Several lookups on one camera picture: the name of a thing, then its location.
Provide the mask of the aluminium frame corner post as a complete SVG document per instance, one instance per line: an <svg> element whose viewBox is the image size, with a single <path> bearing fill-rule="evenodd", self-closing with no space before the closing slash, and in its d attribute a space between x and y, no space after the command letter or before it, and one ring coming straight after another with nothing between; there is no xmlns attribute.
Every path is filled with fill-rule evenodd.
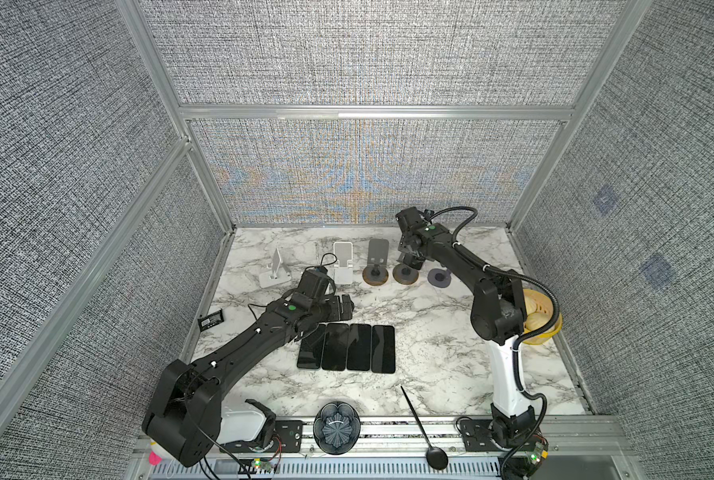
<svg viewBox="0 0 714 480"><path fill-rule="evenodd" d="M138 1L121 0L115 2L126 24L131 38L145 65L154 88L160 96L174 129L187 142L189 158L193 170L200 182L206 199L225 233L234 234L236 226L232 221L229 208L220 191L217 181L203 156L202 150L194 137L189 122L181 114L181 104L172 81L166 71L161 55L158 53L151 33Z"/></svg>

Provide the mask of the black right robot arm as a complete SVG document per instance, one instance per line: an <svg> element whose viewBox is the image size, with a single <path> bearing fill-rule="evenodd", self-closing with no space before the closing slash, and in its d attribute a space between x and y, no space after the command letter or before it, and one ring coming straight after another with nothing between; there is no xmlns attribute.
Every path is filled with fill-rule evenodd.
<svg viewBox="0 0 714 480"><path fill-rule="evenodd" d="M478 211L457 206L439 212L408 207L395 215L401 231L400 262L419 268L427 261L439 263L472 293L470 324L488 343L494 392L491 403L491 431L501 449L518 450L538 436L548 409L546 396L531 393L525 386L522 345L547 333L559 322L559 302L551 290L536 279L514 270L503 270L478 257L465 247L458 235L462 227L449 230L436 218L454 211L465 211L469 218ZM528 305L523 284L541 290L551 301L549 320L536 330L526 331Z"/></svg>

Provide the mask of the white flat phone stand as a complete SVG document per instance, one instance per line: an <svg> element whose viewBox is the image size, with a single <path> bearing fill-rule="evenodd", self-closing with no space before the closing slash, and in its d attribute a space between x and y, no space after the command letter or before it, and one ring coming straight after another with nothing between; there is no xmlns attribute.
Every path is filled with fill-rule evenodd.
<svg viewBox="0 0 714 480"><path fill-rule="evenodd" d="M332 253L337 257L334 271L334 281L337 285L353 283L354 246L352 242L336 241Z"/></svg>

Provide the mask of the round wooden phone stand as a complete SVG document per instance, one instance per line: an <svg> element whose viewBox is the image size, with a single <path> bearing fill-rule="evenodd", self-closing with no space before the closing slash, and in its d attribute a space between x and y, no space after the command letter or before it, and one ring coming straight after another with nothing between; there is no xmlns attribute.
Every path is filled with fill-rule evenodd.
<svg viewBox="0 0 714 480"><path fill-rule="evenodd" d="M373 238L368 244L367 264L362 270L363 281L371 286L384 285L388 280L387 259L389 241Z"/></svg>
<svg viewBox="0 0 714 480"><path fill-rule="evenodd" d="M397 264L392 275L395 281L402 285L412 285L419 279L419 271L405 264Z"/></svg>

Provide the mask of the purple round phone stand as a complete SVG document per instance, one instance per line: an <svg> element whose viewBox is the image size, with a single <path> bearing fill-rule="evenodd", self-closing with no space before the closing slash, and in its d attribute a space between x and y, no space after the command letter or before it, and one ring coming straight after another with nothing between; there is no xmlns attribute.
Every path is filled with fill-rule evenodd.
<svg viewBox="0 0 714 480"><path fill-rule="evenodd" d="M436 288L448 288L452 282L452 274L447 269L433 268L427 276L428 282Z"/></svg>

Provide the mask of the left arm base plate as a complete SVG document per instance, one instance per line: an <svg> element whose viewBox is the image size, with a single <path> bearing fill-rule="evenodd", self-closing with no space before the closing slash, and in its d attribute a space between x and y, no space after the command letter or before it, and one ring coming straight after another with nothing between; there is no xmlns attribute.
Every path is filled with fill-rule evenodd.
<svg viewBox="0 0 714 480"><path fill-rule="evenodd" d="M304 422L301 420L282 420L275 423L271 441L263 448L246 441L223 443L222 447L231 453L261 453L271 456L281 450L282 453L299 453L303 440Z"/></svg>

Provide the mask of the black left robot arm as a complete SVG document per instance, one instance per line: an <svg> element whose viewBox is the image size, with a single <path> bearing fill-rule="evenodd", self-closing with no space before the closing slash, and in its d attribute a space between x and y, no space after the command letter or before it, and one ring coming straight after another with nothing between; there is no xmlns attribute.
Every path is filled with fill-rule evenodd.
<svg viewBox="0 0 714 480"><path fill-rule="evenodd" d="M306 297L289 292L264 308L257 321L218 350L189 364L174 360L161 373L142 421L142 431L185 467L215 446L271 446L276 415L247 399L237 420L222 416L222 402L236 383L275 350L312 334L325 323L350 320L347 294Z"/></svg>

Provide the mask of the pink white plush toy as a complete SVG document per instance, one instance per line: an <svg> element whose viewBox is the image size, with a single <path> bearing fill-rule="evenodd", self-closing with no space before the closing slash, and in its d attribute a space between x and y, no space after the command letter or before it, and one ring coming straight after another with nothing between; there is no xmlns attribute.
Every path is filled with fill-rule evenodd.
<svg viewBox="0 0 714 480"><path fill-rule="evenodd" d="M159 465L161 462L162 462L162 456L159 452L159 445L156 442L151 441L150 442L150 452L148 455L148 463L151 466L155 467L155 466Z"/></svg>

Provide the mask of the black long spoon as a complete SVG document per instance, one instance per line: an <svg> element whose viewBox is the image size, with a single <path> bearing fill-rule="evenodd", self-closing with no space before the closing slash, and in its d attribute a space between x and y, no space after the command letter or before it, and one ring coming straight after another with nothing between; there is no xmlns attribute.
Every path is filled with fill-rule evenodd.
<svg viewBox="0 0 714 480"><path fill-rule="evenodd" d="M401 389L401 392L402 392L402 394L405 398L405 401L408 405L408 408L410 409L411 414L415 420L415 423L416 423L417 427L419 428L419 430L427 444L425 459L426 459L428 466L430 468L432 468L433 470L444 471L449 465L449 459L448 459L446 452L443 449L441 449L440 447L434 446L432 444L428 434L426 433L423 423L422 423L412 401L410 400L408 393L406 392L406 390L403 386L401 386L400 389Z"/></svg>

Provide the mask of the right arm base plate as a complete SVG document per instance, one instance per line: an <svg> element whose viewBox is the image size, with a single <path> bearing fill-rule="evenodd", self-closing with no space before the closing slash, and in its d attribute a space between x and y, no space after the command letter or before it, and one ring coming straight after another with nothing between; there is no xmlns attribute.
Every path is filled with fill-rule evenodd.
<svg viewBox="0 0 714 480"><path fill-rule="evenodd" d="M499 444L491 428L490 418L473 419L469 416L461 416L455 420L454 426L458 431L467 452L508 452L521 440L524 443L520 446L520 451L532 451L540 446L547 447L548 440L537 430L532 436L528 436L531 429L528 428L522 434L514 438L513 442Z"/></svg>

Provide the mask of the white folding phone stand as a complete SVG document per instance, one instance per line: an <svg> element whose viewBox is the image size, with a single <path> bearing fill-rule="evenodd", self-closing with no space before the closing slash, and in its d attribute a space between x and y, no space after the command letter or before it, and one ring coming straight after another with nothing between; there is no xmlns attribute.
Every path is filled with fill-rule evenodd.
<svg viewBox="0 0 714 480"><path fill-rule="evenodd" d="M275 248L271 263L266 271L259 274L259 285L261 288L271 288L287 284L291 281L291 273L285 265L279 248Z"/></svg>

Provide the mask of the yellow bowl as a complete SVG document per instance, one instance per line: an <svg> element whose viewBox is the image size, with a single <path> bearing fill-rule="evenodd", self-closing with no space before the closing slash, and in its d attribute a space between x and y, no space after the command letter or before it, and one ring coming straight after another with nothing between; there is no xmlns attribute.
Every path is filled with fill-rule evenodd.
<svg viewBox="0 0 714 480"><path fill-rule="evenodd" d="M533 289L524 289L523 294L528 313L525 322L524 332L530 333L534 330L542 328L543 326L549 323L553 315L553 304L551 299L540 291ZM563 317L561 314L559 314L557 321L555 322L552 329L525 340L525 343L529 345L542 345L546 343L550 338L554 337L561 330L562 324Z"/></svg>

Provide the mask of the black phone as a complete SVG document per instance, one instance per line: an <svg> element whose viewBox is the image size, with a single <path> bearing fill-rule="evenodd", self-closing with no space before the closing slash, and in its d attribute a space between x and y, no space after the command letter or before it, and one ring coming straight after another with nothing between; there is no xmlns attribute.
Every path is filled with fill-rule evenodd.
<svg viewBox="0 0 714 480"><path fill-rule="evenodd" d="M396 372L396 334L393 326L372 327L371 371L380 374Z"/></svg>
<svg viewBox="0 0 714 480"><path fill-rule="evenodd" d="M326 327L321 368L326 371L344 371L347 363L347 349L350 326L330 323Z"/></svg>
<svg viewBox="0 0 714 480"><path fill-rule="evenodd" d="M346 369L370 371L372 355L372 327L368 324L352 324L349 329Z"/></svg>
<svg viewBox="0 0 714 480"><path fill-rule="evenodd" d="M297 367L305 370L317 370L321 367L327 327L318 325L311 333L300 342Z"/></svg>

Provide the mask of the small black adapter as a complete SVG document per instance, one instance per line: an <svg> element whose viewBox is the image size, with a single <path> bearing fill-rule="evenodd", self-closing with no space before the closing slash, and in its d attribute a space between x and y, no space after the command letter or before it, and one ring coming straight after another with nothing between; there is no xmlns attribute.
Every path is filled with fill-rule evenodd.
<svg viewBox="0 0 714 480"><path fill-rule="evenodd" d="M197 325L200 332L205 332L224 322L223 312L221 310L212 312L206 316L197 319Z"/></svg>

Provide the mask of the dark glass flower dish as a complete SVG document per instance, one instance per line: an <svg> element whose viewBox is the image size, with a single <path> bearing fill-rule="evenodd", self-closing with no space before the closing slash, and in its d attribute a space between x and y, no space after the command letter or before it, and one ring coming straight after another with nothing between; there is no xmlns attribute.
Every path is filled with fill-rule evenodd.
<svg viewBox="0 0 714 480"><path fill-rule="evenodd" d="M354 407L346 402L333 401L324 405L315 416L315 443L328 455L343 455L357 443L361 420Z"/></svg>

